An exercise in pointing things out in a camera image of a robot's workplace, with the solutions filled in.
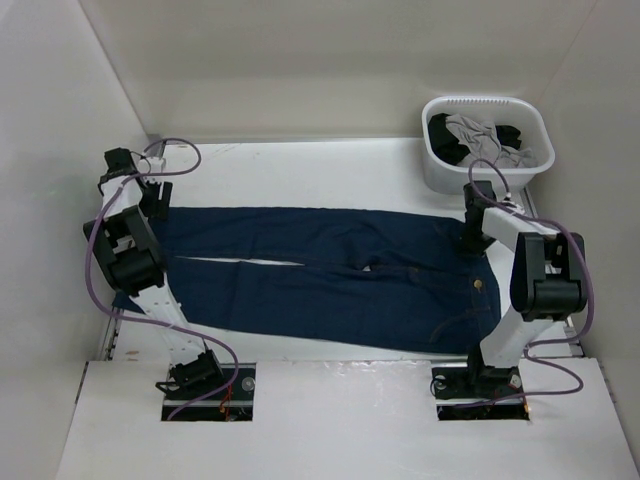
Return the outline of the dark blue denim trousers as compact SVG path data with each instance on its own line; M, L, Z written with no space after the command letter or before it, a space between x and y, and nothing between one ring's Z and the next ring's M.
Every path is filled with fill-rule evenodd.
M488 259L458 250L453 218L175 207L151 227L197 325L464 355L502 315Z

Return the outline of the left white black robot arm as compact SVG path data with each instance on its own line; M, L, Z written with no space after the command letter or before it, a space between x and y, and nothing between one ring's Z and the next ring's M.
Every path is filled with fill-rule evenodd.
M107 283L160 328L170 354L168 379L156 388L170 400L214 398L226 383L215 353L204 339L189 335L190 325L168 281L168 264L153 233L152 220L168 219L173 184L163 182L166 160L134 160L126 148L104 154L107 170L98 189L102 210L83 225L90 250Z

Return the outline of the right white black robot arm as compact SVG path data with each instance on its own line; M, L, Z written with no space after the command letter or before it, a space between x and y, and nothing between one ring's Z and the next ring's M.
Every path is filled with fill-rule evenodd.
M480 403L522 398L518 366L536 338L587 307L593 288L585 274L584 241L547 221L531 219L489 181L464 186L465 223L459 249L481 256L493 243L513 253L509 307L497 326L473 347L459 385Z

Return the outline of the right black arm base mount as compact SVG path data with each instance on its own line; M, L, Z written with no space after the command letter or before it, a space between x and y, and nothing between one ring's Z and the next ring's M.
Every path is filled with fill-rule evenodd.
M440 421L529 420L518 368L497 377L472 377L467 366L436 365L431 369L431 394Z

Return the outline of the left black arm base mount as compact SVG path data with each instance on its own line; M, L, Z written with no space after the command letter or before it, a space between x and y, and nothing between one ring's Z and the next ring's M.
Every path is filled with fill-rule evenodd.
M256 375L256 363L240 363L232 384L187 407L183 405L208 393L212 387L205 385L193 392L179 392L172 382L158 382L156 387L164 394L160 418L164 422L250 422Z

